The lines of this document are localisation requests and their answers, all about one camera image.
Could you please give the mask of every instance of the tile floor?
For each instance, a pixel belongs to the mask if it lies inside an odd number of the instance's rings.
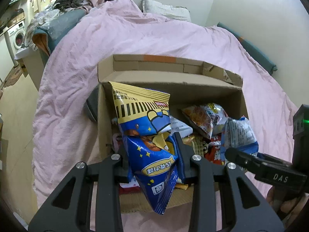
[[[27,223],[37,211],[37,199],[32,189],[31,167],[32,121],[37,107],[38,91],[30,76],[21,75],[13,86],[5,87],[0,99],[3,120],[0,160],[1,195],[11,210]]]

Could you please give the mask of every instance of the snack bag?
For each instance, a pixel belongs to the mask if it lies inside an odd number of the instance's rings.
[[[228,115],[225,110],[220,105],[215,103],[208,103],[207,105],[201,107],[205,108],[214,125],[212,135],[221,133],[224,124],[228,119]]]
[[[161,91],[109,82],[121,133],[152,136],[171,130],[168,100]]]
[[[162,134],[152,137],[124,135],[123,143],[133,174],[150,206],[156,213],[164,214],[178,179],[177,156],[168,152]]]
[[[221,134],[212,136],[211,142],[208,144],[208,151],[204,155],[204,158],[214,164],[224,165],[224,162],[222,163],[221,160],[220,146],[221,146]]]
[[[170,135],[172,136],[174,132],[179,132],[180,137],[184,138],[193,133],[192,127],[188,126],[186,123],[183,123],[177,118],[170,116],[171,120],[171,130]]]
[[[119,194],[130,194],[138,192],[140,192],[140,187],[135,176],[129,183],[119,183]]]
[[[173,154],[173,155],[178,156],[178,150],[177,150],[177,147],[176,147],[176,142],[174,140],[174,137],[172,135],[169,135],[169,136],[165,137],[165,142],[166,142],[166,145],[168,146],[169,152],[171,154]],[[179,163],[178,167],[181,168],[182,167],[182,163],[180,161],[178,161],[178,163]],[[183,189],[183,190],[187,190],[188,187],[189,187],[188,184],[183,184],[181,179],[178,178],[178,180],[176,182],[176,185],[175,185],[175,188],[180,188],[180,189]]]
[[[199,134],[193,134],[186,138],[183,138],[182,142],[186,145],[191,146],[195,154],[203,157],[204,154],[207,153],[208,144],[206,143],[205,139]]]
[[[121,133],[113,134],[113,145],[114,145],[114,152],[117,153],[119,148],[122,146],[122,134]]]
[[[170,153],[172,147],[165,142],[171,130],[170,95],[109,83],[132,172],[152,209],[163,214],[178,179],[178,157]]]
[[[221,160],[225,164],[228,163],[225,159],[225,151],[230,147],[257,156],[259,144],[246,117],[241,117],[239,120],[228,118],[225,124],[220,147]]]
[[[206,139],[210,140],[214,125],[209,114],[202,106],[190,106],[182,109],[190,124]]]

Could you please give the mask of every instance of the metal screw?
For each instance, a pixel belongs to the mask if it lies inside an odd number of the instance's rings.
[[[120,159],[120,155],[118,153],[115,153],[111,156],[112,160],[118,160]]]
[[[236,165],[233,162],[228,163],[228,168],[229,169],[235,169]]]
[[[85,163],[84,162],[78,162],[77,164],[76,164],[76,167],[78,168],[78,169],[81,169],[81,168],[84,168],[85,167]]]
[[[202,157],[201,157],[200,155],[198,155],[198,154],[194,154],[194,155],[192,156],[192,159],[193,159],[193,160],[201,160]]]

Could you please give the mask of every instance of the blanket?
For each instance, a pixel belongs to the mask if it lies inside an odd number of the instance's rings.
[[[239,74],[260,152],[291,160],[297,108],[234,35],[216,26],[205,28],[144,14],[133,0],[114,0],[84,16],[63,37],[46,64],[33,122],[33,187],[38,206],[77,162],[102,160],[97,126],[82,108],[98,84],[97,63],[114,53],[202,60]],[[270,186],[255,181],[249,173],[248,177],[266,196]],[[163,216],[122,214],[124,230],[187,231],[190,205],[171,208]]]

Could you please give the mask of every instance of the pillow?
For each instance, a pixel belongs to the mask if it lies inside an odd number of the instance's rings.
[[[143,12],[154,13],[170,19],[191,22],[190,12],[187,8],[164,5],[153,0],[143,0]]]
[[[238,35],[224,24],[219,22],[217,26],[231,32],[238,39],[243,48],[249,53],[249,55],[255,61],[257,61],[260,66],[262,66],[270,75],[272,75],[272,73],[277,70],[277,66],[258,47],[254,46],[248,40],[245,40],[243,37]]]

